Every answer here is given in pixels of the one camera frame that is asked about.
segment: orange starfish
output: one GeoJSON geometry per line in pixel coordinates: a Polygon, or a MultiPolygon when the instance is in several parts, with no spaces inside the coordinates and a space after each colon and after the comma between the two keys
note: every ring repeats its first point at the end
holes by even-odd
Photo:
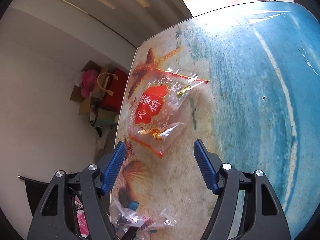
{"type": "Polygon", "coordinates": [[[133,84],[133,86],[130,88],[129,96],[130,98],[133,94],[133,92],[136,90],[136,88],[140,85],[141,81],[143,80],[144,76],[147,75],[151,70],[154,70],[160,66],[161,63],[178,53],[182,47],[176,48],[169,53],[165,54],[162,57],[156,58],[153,48],[150,48],[147,55],[147,60],[145,63],[142,63],[138,65],[134,71],[132,71],[133,76],[138,76],[138,79],[133,84]]]}

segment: silver screw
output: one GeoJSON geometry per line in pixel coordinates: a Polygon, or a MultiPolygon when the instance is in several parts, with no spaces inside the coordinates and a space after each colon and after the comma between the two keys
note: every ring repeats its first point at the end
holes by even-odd
{"type": "Polygon", "coordinates": [[[222,168],[224,168],[225,170],[230,170],[231,165],[229,163],[223,163],[222,168]]]}
{"type": "Polygon", "coordinates": [[[256,174],[257,174],[259,177],[261,177],[261,176],[263,176],[263,171],[261,171],[261,170],[256,170],[256,174]]]}
{"type": "Polygon", "coordinates": [[[63,174],[64,174],[63,171],[57,171],[56,176],[57,176],[57,177],[62,177],[63,174]]]}
{"type": "Polygon", "coordinates": [[[89,167],[88,167],[88,169],[89,169],[90,171],[95,171],[97,168],[98,168],[98,166],[95,165],[95,164],[91,164],[91,165],[89,165],[89,167]]]}

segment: tan rope handle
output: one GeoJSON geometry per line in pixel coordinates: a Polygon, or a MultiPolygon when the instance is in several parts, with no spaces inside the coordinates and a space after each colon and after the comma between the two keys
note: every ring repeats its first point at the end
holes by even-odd
{"type": "Polygon", "coordinates": [[[106,74],[112,75],[115,80],[118,80],[118,76],[117,76],[117,75],[112,74],[112,73],[109,73],[109,72],[104,72],[104,73],[101,73],[101,74],[97,77],[97,85],[98,85],[98,87],[99,87],[102,91],[105,91],[105,92],[107,92],[109,95],[113,96],[113,92],[112,92],[111,90],[106,90],[106,86],[107,86],[109,77],[107,77],[107,79],[106,79],[104,88],[103,88],[103,87],[100,85],[100,83],[99,83],[99,82],[100,82],[100,81],[99,81],[99,78],[100,78],[102,75],[106,75],[106,74]]]}

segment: plastic snack bag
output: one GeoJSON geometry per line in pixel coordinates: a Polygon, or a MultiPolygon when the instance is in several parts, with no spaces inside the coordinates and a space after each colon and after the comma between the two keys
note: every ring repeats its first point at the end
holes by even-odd
{"type": "Polygon", "coordinates": [[[172,217],[166,214],[165,209],[157,217],[147,217],[130,208],[122,208],[119,201],[112,200],[109,211],[111,223],[119,238],[124,236],[130,227],[137,227],[139,229],[135,239],[150,240],[151,234],[157,229],[173,227],[177,224],[172,217]]]}
{"type": "Polygon", "coordinates": [[[188,96],[196,97],[199,88],[208,82],[180,70],[155,69],[132,107],[129,137],[162,158],[190,118],[179,114],[183,101],[188,96]]]}

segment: red label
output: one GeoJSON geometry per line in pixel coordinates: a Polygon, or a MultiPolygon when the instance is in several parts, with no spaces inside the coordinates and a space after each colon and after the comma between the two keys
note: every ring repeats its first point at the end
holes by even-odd
{"type": "Polygon", "coordinates": [[[166,85],[149,87],[143,92],[134,119],[134,124],[150,123],[151,118],[160,113],[164,104],[163,97],[168,93],[166,85]]]}

